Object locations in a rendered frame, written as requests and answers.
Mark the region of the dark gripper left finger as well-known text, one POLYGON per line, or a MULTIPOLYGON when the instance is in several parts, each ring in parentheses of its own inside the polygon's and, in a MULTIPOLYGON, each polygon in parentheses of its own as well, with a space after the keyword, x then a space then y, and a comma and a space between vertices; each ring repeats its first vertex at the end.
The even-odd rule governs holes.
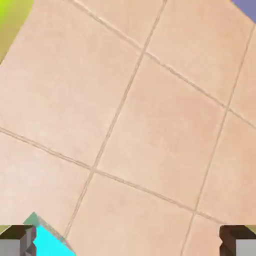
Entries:
POLYGON ((0 225, 0 256, 37 256, 34 225, 0 225))

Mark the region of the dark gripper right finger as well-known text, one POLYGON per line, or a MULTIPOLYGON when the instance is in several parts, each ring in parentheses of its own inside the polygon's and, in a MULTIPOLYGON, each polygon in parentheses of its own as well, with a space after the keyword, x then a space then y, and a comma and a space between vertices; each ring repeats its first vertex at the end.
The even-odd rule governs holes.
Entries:
POLYGON ((256 225, 222 225, 219 256, 256 256, 256 225))

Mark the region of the small cyan cube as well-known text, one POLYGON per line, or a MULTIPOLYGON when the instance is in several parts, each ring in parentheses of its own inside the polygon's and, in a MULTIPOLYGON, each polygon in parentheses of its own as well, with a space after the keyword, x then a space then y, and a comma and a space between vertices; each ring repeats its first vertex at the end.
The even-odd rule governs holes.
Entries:
POLYGON ((36 227, 36 256, 76 256, 65 237, 36 212, 32 212, 23 224, 36 227))

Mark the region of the large yellow-green box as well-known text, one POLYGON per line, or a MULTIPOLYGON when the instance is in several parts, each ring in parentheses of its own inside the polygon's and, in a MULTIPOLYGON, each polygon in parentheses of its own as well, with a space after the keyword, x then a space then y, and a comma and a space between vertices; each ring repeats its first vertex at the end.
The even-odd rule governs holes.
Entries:
POLYGON ((34 0, 0 0, 0 63, 27 19, 34 0))

